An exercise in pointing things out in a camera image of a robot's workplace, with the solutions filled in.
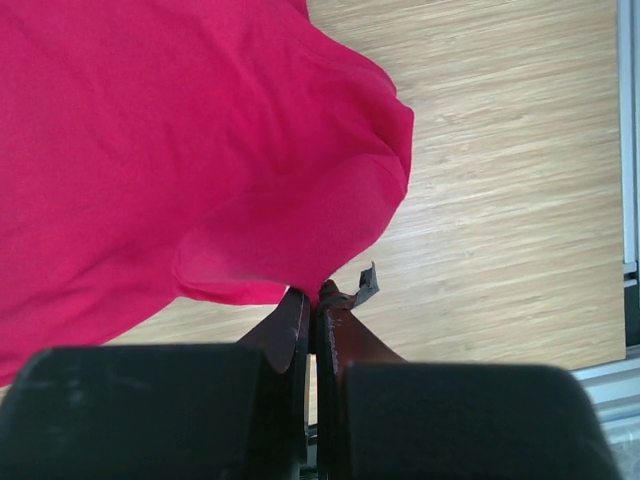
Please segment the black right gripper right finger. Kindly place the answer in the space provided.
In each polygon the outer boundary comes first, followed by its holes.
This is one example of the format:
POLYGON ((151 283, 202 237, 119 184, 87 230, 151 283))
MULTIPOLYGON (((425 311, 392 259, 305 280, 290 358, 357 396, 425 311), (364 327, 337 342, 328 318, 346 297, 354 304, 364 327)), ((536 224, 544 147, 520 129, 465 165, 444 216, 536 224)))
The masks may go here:
POLYGON ((322 479, 616 479, 593 406, 548 365, 417 363, 355 308, 377 290, 323 284, 314 321, 322 479))

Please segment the magenta red t shirt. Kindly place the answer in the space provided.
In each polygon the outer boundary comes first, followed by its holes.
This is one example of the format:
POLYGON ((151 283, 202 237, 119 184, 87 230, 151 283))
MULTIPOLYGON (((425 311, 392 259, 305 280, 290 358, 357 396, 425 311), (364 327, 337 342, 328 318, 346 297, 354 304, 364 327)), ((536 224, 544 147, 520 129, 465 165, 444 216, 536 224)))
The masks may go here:
POLYGON ((413 111, 302 1, 1 5, 1 381, 180 296, 316 297, 404 199, 413 111))

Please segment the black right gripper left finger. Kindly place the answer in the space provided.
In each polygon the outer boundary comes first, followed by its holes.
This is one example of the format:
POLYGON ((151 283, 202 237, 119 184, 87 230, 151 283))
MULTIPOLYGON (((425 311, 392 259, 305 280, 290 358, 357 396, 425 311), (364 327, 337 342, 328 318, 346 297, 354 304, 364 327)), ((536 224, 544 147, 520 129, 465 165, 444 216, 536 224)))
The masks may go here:
POLYGON ((51 348, 1 405, 5 479, 296 479, 307 459, 306 295, 234 343, 51 348))

